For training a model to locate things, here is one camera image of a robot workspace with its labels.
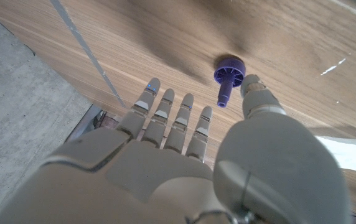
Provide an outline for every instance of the gray floor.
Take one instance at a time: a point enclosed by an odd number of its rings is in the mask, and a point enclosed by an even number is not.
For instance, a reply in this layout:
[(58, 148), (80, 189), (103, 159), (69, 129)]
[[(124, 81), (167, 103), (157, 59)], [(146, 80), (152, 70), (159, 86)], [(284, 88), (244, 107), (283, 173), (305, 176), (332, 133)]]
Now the gray floor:
[(0, 25), (0, 206), (90, 103)]

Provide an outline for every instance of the wooden table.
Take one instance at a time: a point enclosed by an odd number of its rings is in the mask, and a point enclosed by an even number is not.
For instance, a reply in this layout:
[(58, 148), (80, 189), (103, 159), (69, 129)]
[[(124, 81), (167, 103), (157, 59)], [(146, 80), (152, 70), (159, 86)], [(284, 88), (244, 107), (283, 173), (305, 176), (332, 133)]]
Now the wooden table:
[(110, 113), (124, 114), (152, 77), (156, 101), (176, 91), (172, 117), (186, 93), (192, 119), (213, 106), (210, 165), (243, 119), (239, 89), (216, 106), (213, 71), (228, 54), (314, 134), (356, 139), (356, 6), (344, 0), (0, 0), (0, 22)]

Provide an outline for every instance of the white robotic hand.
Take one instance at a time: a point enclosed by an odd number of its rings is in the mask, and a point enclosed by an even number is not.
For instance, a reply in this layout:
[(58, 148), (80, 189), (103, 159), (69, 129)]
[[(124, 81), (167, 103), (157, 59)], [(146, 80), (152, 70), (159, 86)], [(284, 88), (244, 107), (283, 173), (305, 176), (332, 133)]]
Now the white robotic hand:
[[(129, 134), (132, 139), (136, 139), (152, 107), (159, 88), (160, 81), (157, 78), (153, 78), (116, 129)], [(148, 142), (156, 148), (161, 147), (173, 101), (174, 90), (166, 90), (155, 114), (151, 118), (151, 122), (146, 128), (142, 141)], [(194, 97), (192, 94), (188, 93), (185, 95), (163, 149), (171, 149), (179, 154), (182, 153), (193, 101)], [(186, 156), (204, 162), (211, 117), (212, 108), (206, 106), (200, 115), (199, 122), (190, 140), (185, 154)]]
[(256, 75), (241, 86), (244, 121), (203, 163), (212, 109), (181, 155), (194, 97), (182, 100), (160, 150), (174, 92), (152, 79), (116, 129), (98, 128), (55, 150), (0, 212), (0, 223), (351, 223), (334, 158)]

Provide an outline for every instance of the purple plastic part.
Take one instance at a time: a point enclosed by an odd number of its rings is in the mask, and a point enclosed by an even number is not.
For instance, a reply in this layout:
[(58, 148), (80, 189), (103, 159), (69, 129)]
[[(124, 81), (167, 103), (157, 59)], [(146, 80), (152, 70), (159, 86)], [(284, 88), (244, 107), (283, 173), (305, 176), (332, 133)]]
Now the purple plastic part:
[(246, 67), (241, 60), (227, 58), (218, 64), (214, 79), (221, 84), (217, 102), (219, 107), (224, 108), (227, 106), (232, 88), (241, 85), (245, 78), (245, 73)]

